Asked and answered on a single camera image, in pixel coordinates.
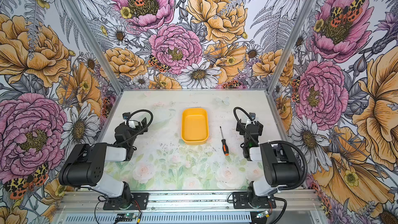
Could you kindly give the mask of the orange black screwdriver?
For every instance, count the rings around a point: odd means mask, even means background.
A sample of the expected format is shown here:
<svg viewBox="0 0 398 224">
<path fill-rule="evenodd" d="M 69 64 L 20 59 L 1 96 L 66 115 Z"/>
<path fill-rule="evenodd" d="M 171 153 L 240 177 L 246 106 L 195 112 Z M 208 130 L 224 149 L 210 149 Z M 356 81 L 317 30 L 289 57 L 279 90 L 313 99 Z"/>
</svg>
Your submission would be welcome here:
<svg viewBox="0 0 398 224">
<path fill-rule="evenodd" d="M 221 142 L 222 142 L 223 153 L 224 153 L 225 156 L 228 156 L 229 155 L 229 148 L 227 146 L 226 139 L 225 139 L 225 137 L 223 135 L 222 127 L 220 127 L 220 133 L 221 133 L 221 138 L 222 138 Z"/>
</svg>

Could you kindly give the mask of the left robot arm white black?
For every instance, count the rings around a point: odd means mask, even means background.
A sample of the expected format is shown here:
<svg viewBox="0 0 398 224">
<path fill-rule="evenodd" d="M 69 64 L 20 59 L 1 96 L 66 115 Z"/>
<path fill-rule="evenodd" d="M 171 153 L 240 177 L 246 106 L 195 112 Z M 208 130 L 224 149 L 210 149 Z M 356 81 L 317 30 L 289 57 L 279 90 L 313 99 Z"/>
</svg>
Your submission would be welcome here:
<svg viewBox="0 0 398 224">
<path fill-rule="evenodd" d="M 148 193 L 132 193 L 127 182 L 114 179 L 104 170 L 107 162 L 130 162 L 136 151 L 136 138 L 148 131 L 152 121 L 149 110 L 124 113 L 123 122 L 115 128 L 113 144 L 76 145 L 60 171 L 60 184 L 99 193 L 107 211 L 145 210 Z"/>
</svg>

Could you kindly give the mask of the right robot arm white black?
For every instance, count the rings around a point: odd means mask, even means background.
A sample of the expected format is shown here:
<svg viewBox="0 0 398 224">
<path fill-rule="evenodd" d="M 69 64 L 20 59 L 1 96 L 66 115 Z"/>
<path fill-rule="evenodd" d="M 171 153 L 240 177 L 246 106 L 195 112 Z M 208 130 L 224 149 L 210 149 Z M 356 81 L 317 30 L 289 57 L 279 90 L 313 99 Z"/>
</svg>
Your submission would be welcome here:
<svg viewBox="0 0 398 224">
<path fill-rule="evenodd" d="M 236 130 L 244 137 L 241 144 L 243 157 L 247 161 L 258 162 L 263 175 L 249 181 L 246 193 L 232 194 L 234 208 L 275 208 L 273 196 L 286 188 L 297 188 L 303 178 L 294 148 L 285 141 L 260 143 L 258 138 L 262 135 L 263 125 L 258 121 L 243 123 L 238 120 Z"/>
</svg>

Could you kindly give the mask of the yellow plastic bin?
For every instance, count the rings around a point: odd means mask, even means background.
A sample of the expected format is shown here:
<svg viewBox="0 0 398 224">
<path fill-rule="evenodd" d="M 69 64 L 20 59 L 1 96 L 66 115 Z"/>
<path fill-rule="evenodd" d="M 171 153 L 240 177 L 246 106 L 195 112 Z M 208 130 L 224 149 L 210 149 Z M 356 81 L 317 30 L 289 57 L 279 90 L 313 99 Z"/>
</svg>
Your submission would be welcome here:
<svg viewBox="0 0 398 224">
<path fill-rule="evenodd" d="M 188 108 L 181 118 L 181 138 L 187 145 L 203 145 L 209 138 L 207 111 L 203 108 Z"/>
</svg>

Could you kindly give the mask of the left green circuit board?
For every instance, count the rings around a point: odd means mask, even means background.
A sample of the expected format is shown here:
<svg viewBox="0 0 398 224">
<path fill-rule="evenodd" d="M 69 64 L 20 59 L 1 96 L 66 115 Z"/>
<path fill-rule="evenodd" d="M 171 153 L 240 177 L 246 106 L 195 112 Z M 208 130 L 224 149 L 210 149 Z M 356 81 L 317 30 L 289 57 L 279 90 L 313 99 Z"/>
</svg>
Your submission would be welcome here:
<svg viewBox="0 0 398 224">
<path fill-rule="evenodd" d="M 138 215 L 134 213 L 121 213 L 117 214 L 115 223 L 119 222 L 136 222 L 138 220 Z"/>
</svg>

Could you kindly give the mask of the green circuit board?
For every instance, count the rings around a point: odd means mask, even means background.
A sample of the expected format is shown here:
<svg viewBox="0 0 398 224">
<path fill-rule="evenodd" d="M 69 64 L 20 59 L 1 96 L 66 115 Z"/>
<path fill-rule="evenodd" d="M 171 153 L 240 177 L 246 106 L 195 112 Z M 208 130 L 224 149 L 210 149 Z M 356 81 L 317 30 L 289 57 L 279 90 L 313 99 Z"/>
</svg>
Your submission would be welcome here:
<svg viewBox="0 0 398 224">
<path fill-rule="evenodd" d="M 138 220 L 138 215 L 134 213 L 121 213 L 117 214 L 115 223 L 119 222 L 136 222 Z"/>
<path fill-rule="evenodd" d="M 269 218 L 269 211 L 265 210 L 265 211 L 262 211 L 262 212 L 258 213 L 256 215 L 256 218 L 258 218 L 258 219 Z"/>
</svg>

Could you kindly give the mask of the right green circuit board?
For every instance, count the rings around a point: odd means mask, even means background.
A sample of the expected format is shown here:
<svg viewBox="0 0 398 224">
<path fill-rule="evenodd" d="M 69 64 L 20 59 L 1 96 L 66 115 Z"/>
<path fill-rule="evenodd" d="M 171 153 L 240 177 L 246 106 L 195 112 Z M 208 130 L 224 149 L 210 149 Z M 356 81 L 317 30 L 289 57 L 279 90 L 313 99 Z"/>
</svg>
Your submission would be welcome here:
<svg viewBox="0 0 398 224">
<path fill-rule="evenodd" d="M 258 219 L 269 218 L 269 211 L 265 210 L 265 211 L 262 211 L 262 212 L 258 213 L 256 215 L 256 218 L 258 218 Z"/>
</svg>

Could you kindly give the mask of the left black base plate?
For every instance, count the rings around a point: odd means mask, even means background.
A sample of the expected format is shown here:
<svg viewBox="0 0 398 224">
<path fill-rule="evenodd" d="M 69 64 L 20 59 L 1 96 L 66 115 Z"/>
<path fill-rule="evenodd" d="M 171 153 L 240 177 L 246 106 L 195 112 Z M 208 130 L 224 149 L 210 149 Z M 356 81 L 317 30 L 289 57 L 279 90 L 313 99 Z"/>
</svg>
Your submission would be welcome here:
<svg viewBox="0 0 398 224">
<path fill-rule="evenodd" d="M 106 200 L 103 206 L 105 211 L 118 210 L 146 210 L 149 202 L 149 193 L 131 193 L 129 196 L 120 196 Z"/>
</svg>

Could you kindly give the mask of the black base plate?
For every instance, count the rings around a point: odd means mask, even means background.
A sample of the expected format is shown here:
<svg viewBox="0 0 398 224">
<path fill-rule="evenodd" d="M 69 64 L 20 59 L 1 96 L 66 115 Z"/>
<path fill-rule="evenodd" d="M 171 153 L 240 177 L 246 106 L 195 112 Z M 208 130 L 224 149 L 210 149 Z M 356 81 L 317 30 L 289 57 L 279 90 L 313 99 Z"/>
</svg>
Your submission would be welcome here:
<svg viewBox="0 0 398 224">
<path fill-rule="evenodd" d="M 105 211 L 118 210 L 146 210 L 149 202 L 149 193 L 131 193 L 129 196 L 120 196 L 106 200 L 103 206 Z"/>
<path fill-rule="evenodd" d="M 276 202 L 268 197 L 258 197 L 252 192 L 233 192 L 234 209 L 274 209 Z"/>
</svg>

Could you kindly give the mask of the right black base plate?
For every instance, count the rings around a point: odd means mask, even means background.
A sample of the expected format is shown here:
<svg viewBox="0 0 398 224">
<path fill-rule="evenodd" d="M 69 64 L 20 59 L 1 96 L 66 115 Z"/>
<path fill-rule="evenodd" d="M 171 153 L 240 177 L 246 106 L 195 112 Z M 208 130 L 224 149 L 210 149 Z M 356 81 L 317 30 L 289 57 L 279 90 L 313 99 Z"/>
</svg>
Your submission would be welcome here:
<svg viewBox="0 0 398 224">
<path fill-rule="evenodd" d="M 276 202 L 268 197 L 258 197 L 252 192 L 233 192 L 234 209 L 274 209 Z"/>
</svg>

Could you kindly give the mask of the aluminium front rail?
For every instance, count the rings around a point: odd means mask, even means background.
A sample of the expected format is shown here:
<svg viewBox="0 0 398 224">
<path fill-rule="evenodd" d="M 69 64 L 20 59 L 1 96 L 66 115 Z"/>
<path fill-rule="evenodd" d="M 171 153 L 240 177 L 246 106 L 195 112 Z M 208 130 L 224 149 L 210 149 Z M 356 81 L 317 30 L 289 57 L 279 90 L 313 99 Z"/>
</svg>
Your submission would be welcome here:
<svg viewBox="0 0 398 224">
<path fill-rule="evenodd" d="M 234 198 L 231 190 L 190 190 L 190 191 L 149 191 L 147 213 L 157 212 L 237 212 L 231 203 Z M 67 192 L 61 200 L 56 214 L 110 214 L 128 210 L 103 209 L 94 191 Z M 296 189 L 283 191 L 276 197 L 287 201 L 287 211 L 320 211 L 321 203 L 313 190 Z"/>
</svg>

